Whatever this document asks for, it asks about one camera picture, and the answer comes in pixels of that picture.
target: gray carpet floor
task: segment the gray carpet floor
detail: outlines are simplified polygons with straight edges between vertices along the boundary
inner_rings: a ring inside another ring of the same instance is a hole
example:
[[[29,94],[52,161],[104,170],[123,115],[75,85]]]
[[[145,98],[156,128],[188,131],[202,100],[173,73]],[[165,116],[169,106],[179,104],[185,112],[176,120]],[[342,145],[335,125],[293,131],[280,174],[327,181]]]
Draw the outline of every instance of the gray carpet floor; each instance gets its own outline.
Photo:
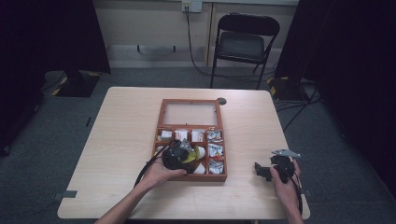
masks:
[[[251,68],[218,71],[230,76],[251,74]],[[46,86],[61,75],[47,73]],[[10,146],[10,155],[0,158],[0,223],[93,223],[58,218],[60,202],[52,197],[67,188],[108,88],[208,88],[209,82],[209,77],[189,67],[115,68],[111,75],[102,75],[90,98],[51,96],[56,86],[45,90],[39,110]],[[255,83],[216,78],[215,88],[252,90]],[[308,94],[313,88],[306,87]],[[268,90],[265,82],[261,89]],[[279,109],[299,104],[274,103]],[[299,110],[295,107],[279,111],[282,126]],[[302,154],[301,180],[311,210],[305,223],[396,223],[393,198],[366,159],[342,135],[336,118],[321,101],[309,105],[285,131],[290,149]]]

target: electrical outlet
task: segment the electrical outlet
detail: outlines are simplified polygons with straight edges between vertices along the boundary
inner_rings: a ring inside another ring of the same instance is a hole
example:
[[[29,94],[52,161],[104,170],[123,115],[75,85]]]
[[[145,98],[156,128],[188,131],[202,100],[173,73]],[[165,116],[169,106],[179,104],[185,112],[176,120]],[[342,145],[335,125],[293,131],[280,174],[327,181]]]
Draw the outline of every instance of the electrical outlet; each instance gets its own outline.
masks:
[[[186,11],[186,7],[189,12],[202,12],[202,1],[181,1],[181,11]]]
[[[181,1],[181,11],[186,11],[186,7],[191,11],[191,1]]]

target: small black device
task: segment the small black device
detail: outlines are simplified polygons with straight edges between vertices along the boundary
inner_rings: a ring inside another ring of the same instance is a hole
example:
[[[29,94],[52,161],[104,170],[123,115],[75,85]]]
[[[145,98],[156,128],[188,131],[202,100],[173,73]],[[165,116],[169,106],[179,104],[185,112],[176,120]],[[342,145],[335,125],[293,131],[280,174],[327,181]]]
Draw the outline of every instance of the small black device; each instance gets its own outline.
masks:
[[[193,149],[187,141],[176,140],[173,145],[170,145],[169,148],[163,152],[163,165],[169,170],[183,169],[187,171],[187,174],[192,174],[195,167],[181,162],[187,159],[189,150]]]
[[[294,175],[294,164],[289,157],[284,157],[280,155],[275,155],[270,158],[271,164],[274,164],[274,168],[279,173],[280,180],[283,183],[287,183],[288,179]],[[256,169],[257,175],[265,177],[266,181],[271,181],[272,176],[270,172],[270,167],[261,167],[257,162],[254,163],[254,168]]]

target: black curtain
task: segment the black curtain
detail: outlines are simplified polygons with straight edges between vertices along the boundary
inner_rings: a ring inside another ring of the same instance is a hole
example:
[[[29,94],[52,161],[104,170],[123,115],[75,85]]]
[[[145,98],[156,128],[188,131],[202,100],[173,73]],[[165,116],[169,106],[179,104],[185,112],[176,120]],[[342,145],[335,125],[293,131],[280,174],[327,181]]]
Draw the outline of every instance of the black curtain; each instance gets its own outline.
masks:
[[[393,0],[300,0],[276,68],[319,83],[340,130],[394,196],[395,15]]]
[[[110,73],[92,0],[0,2],[0,147],[48,71]]]

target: black cable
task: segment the black cable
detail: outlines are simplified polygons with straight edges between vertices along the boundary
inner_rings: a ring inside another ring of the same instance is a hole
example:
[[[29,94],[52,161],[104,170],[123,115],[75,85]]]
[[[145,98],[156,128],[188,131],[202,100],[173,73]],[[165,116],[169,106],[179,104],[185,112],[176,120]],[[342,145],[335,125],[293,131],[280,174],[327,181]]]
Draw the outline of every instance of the black cable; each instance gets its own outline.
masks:
[[[166,144],[165,146],[163,146],[147,163],[146,165],[143,167],[143,169],[140,171],[139,175],[137,176],[136,181],[134,182],[134,187],[136,187],[136,185],[138,183],[140,183],[140,180],[142,179],[143,175],[145,174],[145,172],[147,171],[147,169],[150,167],[150,165],[152,163],[155,162],[155,160],[157,160],[159,157],[158,155],[160,155],[160,153],[162,153],[167,147],[169,147],[172,143],[175,143],[176,139],[170,141],[168,144]]]
[[[297,118],[297,116],[307,107],[307,105],[304,105],[303,108],[301,108],[301,110],[299,112],[297,112],[296,115],[294,115],[294,117],[289,121],[289,123],[285,126],[285,128],[283,129],[283,132],[285,132],[288,127],[291,125],[291,123]]]
[[[301,101],[274,101],[274,105],[279,105],[279,104],[296,105],[296,104],[303,104],[303,103],[301,103]]]
[[[321,97],[319,97],[317,100],[312,101],[312,99],[314,98],[314,96],[315,96],[317,90],[318,90],[318,86],[315,87],[315,90],[314,90],[314,92],[312,93],[311,97],[309,97],[307,103],[303,103],[303,104],[301,104],[301,105],[293,105],[293,106],[289,106],[289,107],[284,107],[284,108],[278,109],[278,110],[276,111],[276,112],[279,112],[279,111],[282,111],[282,110],[285,110],[285,109],[294,108],[294,107],[300,107],[300,106],[303,107],[303,108],[301,108],[301,110],[299,110],[299,111],[297,112],[296,115],[294,115],[294,117],[291,119],[291,121],[289,121],[289,123],[288,123],[288,124],[285,126],[285,128],[283,129],[283,132],[285,132],[285,131],[288,129],[288,127],[291,125],[291,123],[297,118],[297,116],[298,116],[308,105],[312,105],[312,104],[318,102],[318,101],[321,99]]]
[[[202,71],[202,70],[196,65],[195,60],[194,60],[193,57],[192,57],[191,32],[190,32],[190,13],[189,13],[189,8],[188,8],[188,7],[184,7],[184,9],[185,9],[185,11],[186,11],[186,17],[187,17],[188,37],[189,37],[189,48],[190,48],[190,56],[191,56],[192,65],[193,65],[193,67],[195,68],[195,70],[196,70],[197,72],[199,72],[200,74],[202,74],[202,75],[204,75],[204,76],[206,76],[206,77],[211,77],[212,74],[208,74],[208,73]],[[268,73],[264,73],[263,76],[267,76],[267,75],[273,74],[274,72],[275,72],[275,71],[268,72]],[[253,75],[253,76],[222,76],[222,75],[216,75],[216,77],[223,77],[223,78],[228,78],[228,79],[231,79],[231,80],[245,81],[245,82],[257,82],[257,80],[245,79],[245,78],[242,78],[242,77],[259,77],[259,76],[258,76],[258,75]]]
[[[297,174],[294,172],[294,174],[296,175],[296,177],[297,177],[297,184],[295,184],[294,183],[294,187],[296,188],[296,190],[297,190],[297,199],[298,199],[298,206],[299,206],[299,210],[300,210],[300,214],[302,215],[303,214],[303,198],[301,197],[301,183],[300,183],[300,178],[297,176]]]

